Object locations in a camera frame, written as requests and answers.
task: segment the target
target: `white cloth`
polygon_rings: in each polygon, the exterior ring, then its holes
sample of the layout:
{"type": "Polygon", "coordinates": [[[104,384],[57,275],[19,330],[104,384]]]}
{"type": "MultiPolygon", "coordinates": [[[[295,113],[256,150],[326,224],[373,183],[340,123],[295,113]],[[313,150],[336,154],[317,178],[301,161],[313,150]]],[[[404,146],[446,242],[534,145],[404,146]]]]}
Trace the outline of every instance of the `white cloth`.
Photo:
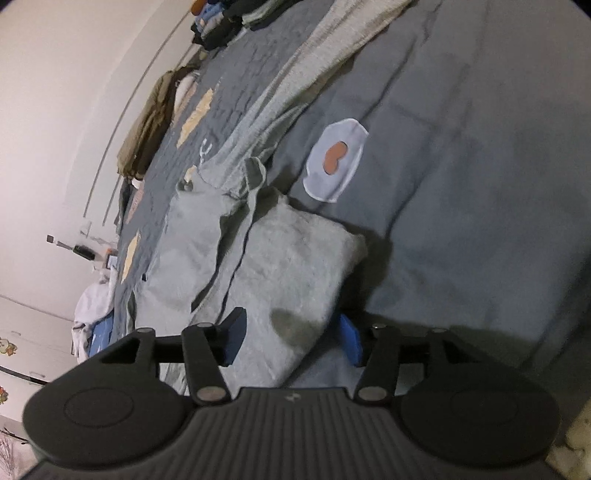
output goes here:
{"type": "Polygon", "coordinates": [[[197,81],[198,77],[199,72],[191,72],[188,73],[187,76],[179,82],[177,86],[177,91],[174,94],[174,115],[177,114],[178,109],[181,106],[181,103],[183,103],[185,96],[191,89],[191,86],[197,81]]]}
{"type": "Polygon", "coordinates": [[[143,182],[143,180],[131,179],[131,184],[134,186],[136,190],[139,190],[141,188],[143,182]]]}
{"type": "Polygon", "coordinates": [[[78,363],[88,359],[89,339],[95,323],[106,317],[115,305],[117,270],[114,267],[110,270],[104,268],[99,274],[99,281],[84,291],[74,312],[72,341],[78,363]]]}

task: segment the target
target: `white cabinet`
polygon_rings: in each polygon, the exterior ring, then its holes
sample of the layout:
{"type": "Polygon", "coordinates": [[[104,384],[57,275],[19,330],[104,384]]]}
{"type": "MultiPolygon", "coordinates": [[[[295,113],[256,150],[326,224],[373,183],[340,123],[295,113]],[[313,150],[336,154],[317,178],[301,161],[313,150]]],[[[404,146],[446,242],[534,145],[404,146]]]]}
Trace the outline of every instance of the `white cabinet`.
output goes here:
{"type": "Polygon", "coordinates": [[[72,322],[0,297],[0,337],[8,333],[64,353],[72,349],[72,322]]]}
{"type": "Polygon", "coordinates": [[[8,398],[2,402],[2,398],[4,397],[0,393],[0,415],[16,421],[22,421],[22,411],[27,401],[41,388],[41,385],[0,371],[0,387],[8,395],[8,398]]]}
{"type": "Polygon", "coordinates": [[[51,382],[77,365],[76,357],[69,353],[48,348],[24,338],[13,338],[10,335],[5,337],[1,331],[0,338],[8,338],[17,346],[17,350],[10,356],[2,354],[0,349],[0,367],[14,372],[51,382]]]}
{"type": "Polygon", "coordinates": [[[0,367],[50,382],[76,366],[71,348],[72,322],[0,297],[0,367]]]}

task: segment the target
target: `white patch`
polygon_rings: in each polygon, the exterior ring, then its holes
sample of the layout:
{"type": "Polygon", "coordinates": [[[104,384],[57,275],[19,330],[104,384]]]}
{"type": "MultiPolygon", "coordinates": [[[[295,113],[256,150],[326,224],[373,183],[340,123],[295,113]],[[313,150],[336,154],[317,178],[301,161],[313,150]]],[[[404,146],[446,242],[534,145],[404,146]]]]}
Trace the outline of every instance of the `white patch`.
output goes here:
{"type": "Polygon", "coordinates": [[[354,118],[326,127],[306,161],[307,176],[303,181],[306,193],[314,200],[335,203],[355,175],[367,137],[367,130],[354,118]],[[327,151],[338,142],[347,145],[347,153],[339,160],[336,172],[328,174],[324,170],[324,159],[327,151]]]}

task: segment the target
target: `blue object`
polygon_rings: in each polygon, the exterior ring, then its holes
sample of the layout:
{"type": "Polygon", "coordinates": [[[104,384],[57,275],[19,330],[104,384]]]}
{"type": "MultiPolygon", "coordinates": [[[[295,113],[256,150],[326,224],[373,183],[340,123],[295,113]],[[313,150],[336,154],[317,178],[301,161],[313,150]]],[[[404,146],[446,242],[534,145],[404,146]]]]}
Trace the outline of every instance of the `blue object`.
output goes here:
{"type": "Polygon", "coordinates": [[[242,346],[244,337],[246,336],[246,310],[243,308],[235,308],[228,318],[226,318],[220,327],[228,327],[228,339],[224,348],[226,363],[232,364],[238,351],[242,346]]]}
{"type": "Polygon", "coordinates": [[[351,319],[343,314],[339,317],[339,339],[349,363],[361,367],[363,363],[361,335],[357,327],[351,322],[351,319]]]}
{"type": "Polygon", "coordinates": [[[197,31],[199,33],[203,33],[203,29],[205,28],[205,25],[207,25],[207,22],[211,19],[211,17],[214,17],[220,12],[223,12],[223,6],[221,3],[215,5],[205,4],[205,7],[203,7],[201,13],[195,17],[195,25],[197,25],[197,31]]]}
{"type": "Polygon", "coordinates": [[[109,346],[114,318],[115,311],[112,311],[95,325],[95,329],[92,332],[92,339],[90,340],[88,356],[96,355],[109,346]]]}

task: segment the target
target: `gray blanket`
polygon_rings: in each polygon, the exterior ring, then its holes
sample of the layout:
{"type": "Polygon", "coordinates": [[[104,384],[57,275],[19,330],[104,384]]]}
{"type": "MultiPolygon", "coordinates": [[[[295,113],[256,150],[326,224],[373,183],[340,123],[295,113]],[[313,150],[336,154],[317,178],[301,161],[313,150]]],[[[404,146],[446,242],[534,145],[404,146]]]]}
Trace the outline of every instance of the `gray blanket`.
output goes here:
{"type": "MultiPolygon", "coordinates": [[[[122,247],[138,228],[142,239],[119,302],[145,271],[202,139],[220,146],[329,3],[296,5],[207,66],[186,112],[220,78],[226,93],[186,149],[175,153],[165,139],[154,159],[122,234],[122,247]]],[[[542,372],[569,401],[591,394],[587,360],[569,350],[575,331],[575,351],[590,342],[589,44],[591,22],[566,0],[418,0],[342,67],[280,142],[269,179],[296,206],[365,234],[369,257],[345,306],[405,327],[456,328],[505,362],[542,372]],[[348,117],[369,131],[363,157],[339,201],[319,203],[301,185],[307,153],[328,124],[348,117]],[[565,382],[571,370],[582,374],[565,382]]],[[[119,334],[123,312],[119,303],[119,334]]],[[[357,375],[329,335],[293,381],[348,385],[357,375]]]]}

